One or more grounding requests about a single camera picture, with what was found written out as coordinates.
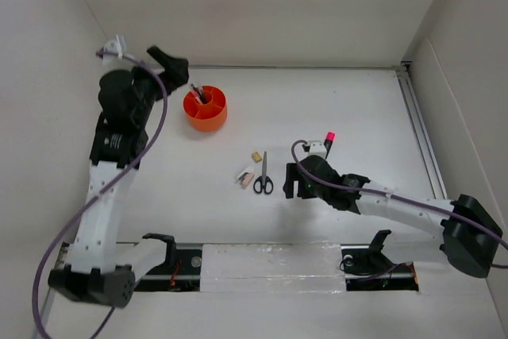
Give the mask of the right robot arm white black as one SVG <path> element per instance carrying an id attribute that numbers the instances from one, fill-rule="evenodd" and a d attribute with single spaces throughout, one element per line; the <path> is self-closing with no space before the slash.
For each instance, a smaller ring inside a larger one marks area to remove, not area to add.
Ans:
<path id="1" fill-rule="evenodd" d="M 423 261 L 449 263 L 465 275 L 485 279 L 495 267 L 498 247 L 507 245 L 500 226 L 472 196 L 409 198 L 365 176 L 339 174 L 322 154 L 287 164 L 283 192 L 286 198 L 318 198 L 335 210 L 384 218 L 421 232 L 420 237 L 404 237 L 392 229 L 378 230 L 358 262 L 367 275 Z"/>

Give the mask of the black pen green end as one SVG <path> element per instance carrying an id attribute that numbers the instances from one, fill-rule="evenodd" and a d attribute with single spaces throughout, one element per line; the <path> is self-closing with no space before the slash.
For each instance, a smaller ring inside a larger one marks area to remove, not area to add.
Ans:
<path id="1" fill-rule="evenodd" d="M 198 86 L 198 90 L 199 90 L 199 94 L 200 94 L 200 98 L 202 100 L 202 104 L 207 104 L 207 98 L 205 96 L 205 91 L 203 90 L 202 86 Z"/>

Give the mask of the pink transparent pen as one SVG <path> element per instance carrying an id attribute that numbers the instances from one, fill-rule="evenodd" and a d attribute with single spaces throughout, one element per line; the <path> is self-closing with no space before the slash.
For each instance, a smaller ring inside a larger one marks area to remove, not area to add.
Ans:
<path id="1" fill-rule="evenodd" d="M 191 88 L 195 98 L 198 100 L 198 102 L 202 103 L 202 101 L 201 101 L 201 95 L 200 95 L 200 93 L 198 91 L 198 88 L 193 83 L 190 84 L 190 88 Z"/>

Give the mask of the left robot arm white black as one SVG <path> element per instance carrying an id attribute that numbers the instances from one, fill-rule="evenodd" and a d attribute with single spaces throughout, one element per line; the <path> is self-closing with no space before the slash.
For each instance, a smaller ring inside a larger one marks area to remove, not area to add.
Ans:
<path id="1" fill-rule="evenodd" d="M 78 232 L 61 269 L 48 285 L 72 302 L 123 308 L 140 279 L 152 269 L 169 272 L 178 263 L 171 235 L 147 233 L 133 248 L 117 254 L 117 235 L 125 201 L 141 158 L 155 143 L 146 125 L 156 102 L 187 84 L 189 62 L 153 45 L 147 53 L 162 68 L 156 74 L 130 55 L 102 48 L 97 55 L 115 57 L 133 68 L 115 69 L 99 80 L 102 111 L 90 151 L 87 203 L 76 217 Z"/>

